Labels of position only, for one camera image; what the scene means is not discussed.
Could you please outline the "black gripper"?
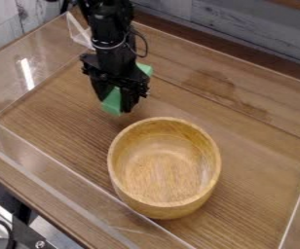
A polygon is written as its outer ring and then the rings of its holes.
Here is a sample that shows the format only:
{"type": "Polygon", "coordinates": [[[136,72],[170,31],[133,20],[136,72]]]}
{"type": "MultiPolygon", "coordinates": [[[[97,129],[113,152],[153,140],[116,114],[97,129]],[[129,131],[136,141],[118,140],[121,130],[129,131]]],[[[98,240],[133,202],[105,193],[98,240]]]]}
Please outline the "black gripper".
{"type": "Polygon", "coordinates": [[[121,89],[122,111],[130,113],[149,90],[150,76],[137,67],[136,46],[97,50],[80,57],[82,73],[89,76],[98,99],[104,101],[114,87],[121,89]]]}

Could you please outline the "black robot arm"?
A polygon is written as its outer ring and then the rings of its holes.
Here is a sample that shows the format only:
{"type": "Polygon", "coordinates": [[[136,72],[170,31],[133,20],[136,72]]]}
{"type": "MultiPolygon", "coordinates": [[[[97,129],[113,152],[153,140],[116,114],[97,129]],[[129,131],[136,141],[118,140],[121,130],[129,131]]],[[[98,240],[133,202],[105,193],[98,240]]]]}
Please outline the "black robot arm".
{"type": "Polygon", "coordinates": [[[140,98],[148,97],[153,67],[137,61],[146,57],[149,45],[134,29],[134,8],[130,0],[78,0],[90,27],[90,46],[85,53],[82,72],[89,76],[106,112],[130,113],[140,98]]]}

